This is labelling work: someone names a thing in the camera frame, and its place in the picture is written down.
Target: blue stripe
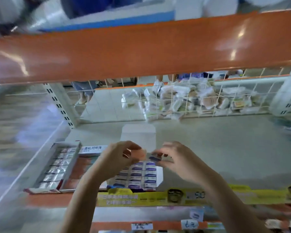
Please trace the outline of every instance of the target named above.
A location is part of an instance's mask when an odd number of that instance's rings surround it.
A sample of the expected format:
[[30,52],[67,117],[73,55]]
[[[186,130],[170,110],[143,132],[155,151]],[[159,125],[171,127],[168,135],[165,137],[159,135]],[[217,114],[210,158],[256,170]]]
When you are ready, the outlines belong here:
[[145,24],[145,23],[156,23],[174,20],[174,11],[157,13],[152,15],[141,15],[136,17],[129,17],[124,19],[113,19],[106,20],[95,23],[81,23],[68,26],[61,26],[56,28],[46,28],[42,29],[43,32],[64,32],[64,31],[73,31],[86,28],[106,28],[106,27],[116,27],[132,24]]

